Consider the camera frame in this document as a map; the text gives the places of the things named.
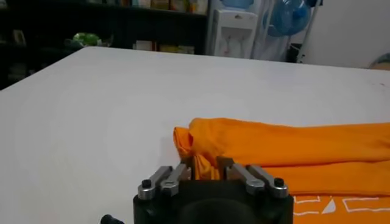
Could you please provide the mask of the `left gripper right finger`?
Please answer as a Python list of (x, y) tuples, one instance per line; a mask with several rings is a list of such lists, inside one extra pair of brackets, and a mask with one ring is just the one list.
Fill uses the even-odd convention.
[(224, 180), (240, 180), (250, 195), (268, 191), (274, 198), (288, 197), (288, 186), (284, 179), (273, 177), (257, 165), (238, 164), (233, 159), (218, 156), (216, 158), (220, 177)]

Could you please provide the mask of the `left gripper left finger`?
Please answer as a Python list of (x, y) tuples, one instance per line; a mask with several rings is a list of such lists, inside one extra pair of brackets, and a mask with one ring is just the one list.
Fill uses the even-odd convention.
[(186, 161), (180, 162), (175, 168), (161, 166), (138, 186), (137, 197), (140, 200), (153, 200), (158, 193), (173, 197), (179, 193), (181, 181), (192, 179), (192, 168)]

